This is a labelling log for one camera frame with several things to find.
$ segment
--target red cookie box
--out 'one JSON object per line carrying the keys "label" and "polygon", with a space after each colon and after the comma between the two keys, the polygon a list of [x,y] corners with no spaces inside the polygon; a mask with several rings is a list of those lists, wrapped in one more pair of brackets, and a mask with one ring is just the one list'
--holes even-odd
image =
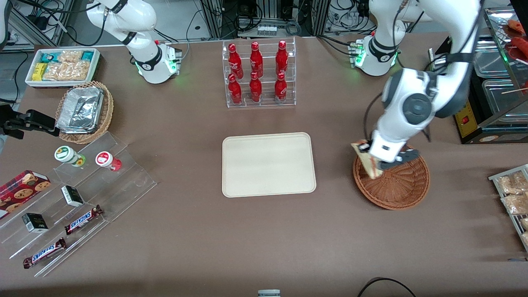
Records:
{"label": "red cookie box", "polygon": [[26,170],[0,187],[0,219],[51,185],[48,177]]}

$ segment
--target jar lid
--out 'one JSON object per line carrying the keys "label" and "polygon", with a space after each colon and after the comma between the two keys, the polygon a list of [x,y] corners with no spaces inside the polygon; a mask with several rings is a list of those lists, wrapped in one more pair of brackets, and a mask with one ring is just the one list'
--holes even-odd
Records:
{"label": "jar lid", "polygon": [[54,155],[57,161],[65,162],[71,160],[74,154],[75,151],[71,147],[63,145],[55,151]]}
{"label": "jar lid", "polygon": [[100,152],[96,156],[96,163],[101,167],[106,167],[112,163],[114,156],[109,152]]}

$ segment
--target red bottle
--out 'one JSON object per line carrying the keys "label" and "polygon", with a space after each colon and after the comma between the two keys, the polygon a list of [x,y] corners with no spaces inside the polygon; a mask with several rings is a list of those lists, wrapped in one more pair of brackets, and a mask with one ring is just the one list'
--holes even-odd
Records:
{"label": "red bottle", "polygon": [[288,52],[286,51],[286,41],[284,40],[279,41],[279,50],[275,56],[275,63],[277,65],[275,68],[277,75],[279,75],[281,71],[286,73],[286,70],[288,69]]}
{"label": "red bottle", "polygon": [[288,85],[284,81],[284,72],[280,72],[277,75],[277,81],[275,82],[275,102],[277,104],[283,104],[286,101],[286,88]]}
{"label": "red bottle", "polygon": [[256,71],[251,73],[251,82],[249,82],[249,88],[251,89],[251,100],[255,103],[260,102],[262,97],[262,83],[259,80],[259,76]]}
{"label": "red bottle", "polygon": [[231,101],[233,101],[233,104],[235,105],[241,105],[242,104],[242,89],[240,88],[240,84],[237,82],[237,77],[230,73],[229,76],[229,95],[231,96]]}
{"label": "red bottle", "polygon": [[231,68],[231,73],[234,73],[238,79],[244,77],[244,71],[242,70],[242,59],[237,53],[237,46],[234,43],[229,44],[229,68]]}
{"label": "red bottle", "polygon": [[259,43],[254,41],[251,43],[251,71],[255,71],[259,77],[264,75],[264,63],[262,61],[262,54],[259,50]]}

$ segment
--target brown wicker basket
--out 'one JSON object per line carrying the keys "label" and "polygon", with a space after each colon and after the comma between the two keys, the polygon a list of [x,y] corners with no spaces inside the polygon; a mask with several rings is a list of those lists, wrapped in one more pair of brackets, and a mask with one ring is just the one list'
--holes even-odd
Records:
{"label": "brown wicker basket", "polygon": [[[78,85],[73,88],[88,88],[88,87],[98,87],[98,88],[101,88],[105,92],[105,96],[103,97],[103,103],[101,107],[101,115],[99,116],[99,127],[92,134],[66,134],[66,133],[61,132],[59,134],[59,137],[64,141],[74,142],[77,144],[87,144],[87,143],[90,143],[98,139],[101,135],[103,135],[108,130],[108,127],[110,126],[110,122],[112,121],[112,113],[114,112],[114,99],[112,98],[112,94],[110,94],[106,86],[104,86],[102,83],[97,82],[97,81],[83,83],[82,85]],[[61,114],[62,105],[64,104],[65,99],[66,99],[66,94],[62,96],[62,100],[59,103],[59,108],[57,109],[55,113],[55,120],[59,119],[59,115]]]}
{"label": "brown wicker basket", "polygon": [[374,204],[391,210],[416,206],[429,191],[430,176],[425,160],[417,159],[385,170],[371,179],[356,156],[352,176],[361,192]]}

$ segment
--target brown table surface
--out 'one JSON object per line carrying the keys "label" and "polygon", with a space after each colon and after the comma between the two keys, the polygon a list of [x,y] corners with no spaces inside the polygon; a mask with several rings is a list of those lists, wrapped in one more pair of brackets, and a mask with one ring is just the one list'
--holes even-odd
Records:
{"label": "brown table surface", "polygon": [[[426,50],[445,36],[409,34],[402,62],[422,68]],[[44,278],[0,251],[2,296],[227,297],[274,288],[285,297],[356,296],[376,276],[417,296],[526,296],[528,263],[506,261],[524,256],[523,247],[487,177],[527,163],[528,145],[460,145],[454,120],[435,119],[432,143],[423,135],[410,141],[429,166],[429,194],[410,210],[380,209],[351,179],[350,142],[362,138],[365,108],[387,76],[351,69],[316,38],[296,42],[298,104],[269,110],[226,108],[221,42],[193,43],[181,75],[161,85],[138,75],[125,47],[99,48],[99,80],[115,100],[110,131],[159,185]],[[28,88],[21,110],[53,115],[63,94]],[[381,113],[376,104],[369,127]],[[222,141],[288,132],[311,136],[317,189],[224,197]],[[50,171],[63,144],[39,132],[9,139],[0,183],[25,169]],[[364,296],[407,296],[393,285],[373,287]]]}

